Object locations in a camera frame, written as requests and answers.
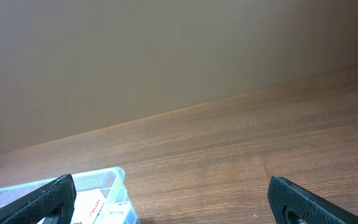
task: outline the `plain wall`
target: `plain wall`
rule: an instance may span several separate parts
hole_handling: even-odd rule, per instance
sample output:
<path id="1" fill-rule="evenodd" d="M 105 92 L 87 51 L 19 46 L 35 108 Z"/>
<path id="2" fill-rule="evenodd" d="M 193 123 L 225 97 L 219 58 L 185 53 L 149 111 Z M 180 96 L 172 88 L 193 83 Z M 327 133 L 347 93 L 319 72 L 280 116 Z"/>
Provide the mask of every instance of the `plain wall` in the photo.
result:
<path id="1" fill-rule="evenodd" d="M 357 63 L 355 0 L 0 0 L 0 153 Z"/>

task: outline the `plastic bin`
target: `plastic bin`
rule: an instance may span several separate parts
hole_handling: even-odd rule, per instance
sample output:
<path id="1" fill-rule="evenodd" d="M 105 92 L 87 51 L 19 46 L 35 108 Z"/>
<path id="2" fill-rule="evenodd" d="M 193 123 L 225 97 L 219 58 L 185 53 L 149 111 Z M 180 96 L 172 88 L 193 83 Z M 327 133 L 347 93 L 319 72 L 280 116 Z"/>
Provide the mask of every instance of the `plastic bin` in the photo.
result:
<path id="1" fill-rule="evenodd" d="M 77 192 L 100 189 L 102 194 L 106 197 L 106 201 L 94 221 L 95 224 L 140 223 L 123 183 L 125 172 L 121 167 L 73 174 L 72 176 Z M 39 180 L 0 188 L 0 208 L 54 179 L 55 178 Z"/>

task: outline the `black object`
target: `black object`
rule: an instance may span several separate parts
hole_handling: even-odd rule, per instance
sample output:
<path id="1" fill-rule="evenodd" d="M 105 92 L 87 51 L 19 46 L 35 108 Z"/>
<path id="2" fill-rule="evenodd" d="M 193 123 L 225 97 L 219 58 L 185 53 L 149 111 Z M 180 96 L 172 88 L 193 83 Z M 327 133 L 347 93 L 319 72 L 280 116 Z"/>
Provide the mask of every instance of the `black object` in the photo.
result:
<path id="1" fill-rule="evenodd" d="M 278 224 L 358 223 L 358 216 L 283 177 L 270 179 L 267 198 Z"/>
<path id="2" fill-rule="evenodd" d="M 49 184 L 0 208 L 0 224 L 67 224 L 74 212 L 76 190 L 73 177 L 63 175 Z"/>

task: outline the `tabletop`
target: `tabletop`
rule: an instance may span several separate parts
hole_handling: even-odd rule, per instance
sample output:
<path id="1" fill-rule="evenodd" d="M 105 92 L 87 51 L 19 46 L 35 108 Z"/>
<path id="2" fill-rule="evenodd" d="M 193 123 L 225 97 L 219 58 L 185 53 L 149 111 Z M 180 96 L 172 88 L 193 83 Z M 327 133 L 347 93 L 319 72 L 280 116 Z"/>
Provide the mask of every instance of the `tabletop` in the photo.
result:
<path id="1" fill-rule="evenodd" d="M 0 187 L 121 166 L 142 223 L 275 223 L 279 175 L 358 215 L 358 66 L 0 155 Z"/>

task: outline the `wood grain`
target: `wood grain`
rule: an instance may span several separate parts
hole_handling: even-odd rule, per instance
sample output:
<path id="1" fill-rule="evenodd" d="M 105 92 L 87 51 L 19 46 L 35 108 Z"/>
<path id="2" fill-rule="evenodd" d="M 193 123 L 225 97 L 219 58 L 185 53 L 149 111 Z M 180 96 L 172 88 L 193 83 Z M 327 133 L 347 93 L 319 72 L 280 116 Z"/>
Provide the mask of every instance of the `wood grain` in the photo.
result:
<path id="1" fill-rule="evenodd" d="M 358 215 L 358 66 L 0 156 L 0 187 L 126 171 L 144 223 L 274 223 L 271 175 Z"/>

